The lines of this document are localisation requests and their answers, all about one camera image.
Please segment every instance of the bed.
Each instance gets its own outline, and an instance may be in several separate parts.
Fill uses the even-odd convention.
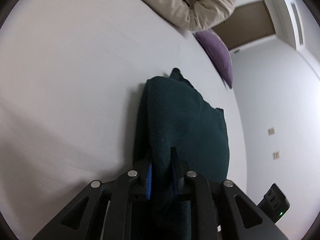
[[[233,90],[191,32],[141,0],[20,0],[0,31],[0,210],[32,237],[94,179],[131,167],[143,84],[174,67],[224,109],[228,178],[246,191]]]

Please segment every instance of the folded green garment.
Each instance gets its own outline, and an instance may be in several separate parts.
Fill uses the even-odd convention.
[[[174,200],[171,147],[208,180],[226,179],[229,147],[223,110],[204,101],[177,68],[170,78],[148,80],[141,97],[133,161],[151,151],[152,192],[148,204],[134,207],[136,214],[138,210],[148,215],[144,220],[138,215],[143,222],[133,239],[191,239],[190,202]]]

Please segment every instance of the air vent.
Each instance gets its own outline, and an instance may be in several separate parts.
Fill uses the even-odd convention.
[[[300,42],[300,45],[303,45],[302,28],[301,28],[301,22],[300,22],[299,14],[297,11],[297,7],[296,7],[295,3],[291,3],[291,7],[292,7],[294,17],[296,19],[297,26],[298,26],[299,42]]]

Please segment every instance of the triangular cutout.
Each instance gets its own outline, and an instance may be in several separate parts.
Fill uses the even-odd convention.
[[[245,228],[251,228],[262,224],[262,218],[244,201],[242,197],[235,197],[236,203]]]
[[[89,197],[83,197],[76,206],[62,219],[61,224],[77,230],[80,226],[85,207],[87,206]]]

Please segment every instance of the brown door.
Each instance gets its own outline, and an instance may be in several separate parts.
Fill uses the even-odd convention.
[[[212,29],[229,50],[276,33],[264,1],[237,7],[229,19]]]

